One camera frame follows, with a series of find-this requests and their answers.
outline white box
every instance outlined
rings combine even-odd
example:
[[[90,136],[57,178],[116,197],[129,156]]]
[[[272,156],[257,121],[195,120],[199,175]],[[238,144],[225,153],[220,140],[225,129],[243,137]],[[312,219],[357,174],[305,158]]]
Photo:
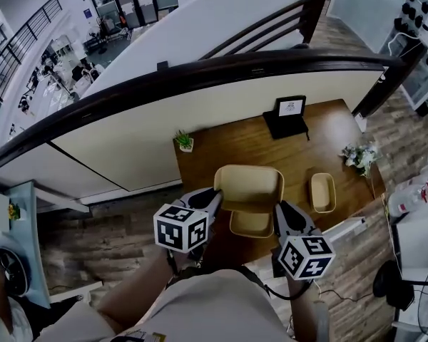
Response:
[[[156,244],[188,253],[208,239],[208,213],[164,204],[154,214]]]
[[[318,279],[335,259],[330,241],[322,236],[289,236],[279,262],[294,280]]]

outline person's arm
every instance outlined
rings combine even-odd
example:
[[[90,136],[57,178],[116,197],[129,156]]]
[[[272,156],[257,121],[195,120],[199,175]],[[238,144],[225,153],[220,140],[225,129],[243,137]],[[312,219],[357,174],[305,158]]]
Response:
[[[295,281],[287,275],[290,295],[297,294],[303,287],[303,282]],[[312,299],[307,290],[298,299],[292,300],[293,330],[298,342],[315,342],[317,340],[317,318],[312,306]]]
[[[0,265],[0,318],[8,329],[8,332],[13,333],[13,317],[11,315],[11,307],[9,305],[8,295],[5,290],[5,270]]]
[[[175,257],[177,262],[182,262],[187,255],[175,252]],[[147,264],[109,291],[101,299],[97,311],[114,332],[125,331],[146,314],[172,276],[166,250],[159,249]]]

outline wooden table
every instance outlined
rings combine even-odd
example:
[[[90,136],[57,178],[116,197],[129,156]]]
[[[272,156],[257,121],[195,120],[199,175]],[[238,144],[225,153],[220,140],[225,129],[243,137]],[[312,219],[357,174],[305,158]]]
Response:
[[[175,147],[184,190],[213,186],[215,172],[224,165],[271,166],[284,175],[284,200],[305,210],[322,231],[339,224],[374,199],[370,180],[345,166],[339,156],[346,145],[365,140],[343,100],[308,105],[304,119],[310,141],[305,134],[273,140],[262,116],[191,133],[192,153]],[[335,180],[337,204],[329,214],[318,214],[310,206],[308,182],[316,172],[328,172]],[[379,197],[385,187],[375,166],[372,180],[375,197]],[[221,210],[204,256],[209,265],[244,264],[266,256],[278,245],[275,235],[267,239],[236,236],[230,232],[229,221],[230,213]]]

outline white flower bouquet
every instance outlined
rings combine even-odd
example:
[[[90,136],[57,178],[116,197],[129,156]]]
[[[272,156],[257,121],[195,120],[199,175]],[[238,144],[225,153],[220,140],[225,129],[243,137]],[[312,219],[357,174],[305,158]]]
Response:
[[[369,177],[372,163],[378,158],[377,146],[370,143],[355,147],[347,145],[342,150],[346,166],[355,166],[361,176]]]

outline person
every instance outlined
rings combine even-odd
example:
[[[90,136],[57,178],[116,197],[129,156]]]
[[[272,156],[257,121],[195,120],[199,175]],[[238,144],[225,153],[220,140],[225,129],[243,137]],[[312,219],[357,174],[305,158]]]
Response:
[[[185,258],[175,253],[178,269]],[[36,341],[291,341],[263,284],[244,266],[187,268],[171,280],[172,276],[166,250],[159,249],[111,289],[96,309],[75,304]],[[301,294],[301,282],[290,277],[287,282],[290,295]],[[309,294],[292,300],[291,307],[296,339],[316,341],[317,319]]]
[[[30,109],[30,105],[29,102],[27,101],[27,98],[29,98],[29,100],[31,100],[31,97],[28,97],[27,95],[23,95],[21,97],[21,101],[19,101],[19,105],[18,108],[20,108],[22,110],[22,113],[27,114],[27,111],[29,111]]]
[[[29,320],[19,303],[8,297],[5,270],[0,265],[0,342],[31,342],[33,334]]]
[[[46,309],[24,298],[9,297],[5,269],[0,265],[0,342],[32,342],[76,302],[76,297],[70,298],[51,304],[51,308]]]

